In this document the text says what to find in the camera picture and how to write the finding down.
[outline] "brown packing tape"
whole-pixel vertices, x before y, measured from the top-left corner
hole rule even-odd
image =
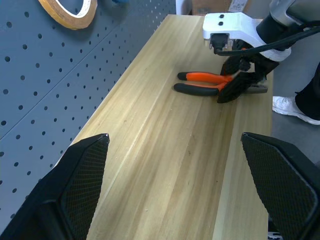
[[[83,0],[80,12],[75,15],[66,10],[58,0],[38,0],[47,13],[62,26],[77,30],[84,29],[94,19],[97,0]]]

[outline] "wooden table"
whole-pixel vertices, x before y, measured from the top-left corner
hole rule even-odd
[[[89,240],[265,240],[242,132],[271,133],[269,91],[225,104],[175,92],[183,71],[219,73],[203,17],[169,15],[76,142],[110,134]]]

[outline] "shoe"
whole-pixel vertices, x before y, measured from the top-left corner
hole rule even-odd
[[[272,110],[278,114],[295,116],[312,125],[320,125],[320,120],[314,120],[300,111],[296,105],[294,96],[274,96],[272,98]]]

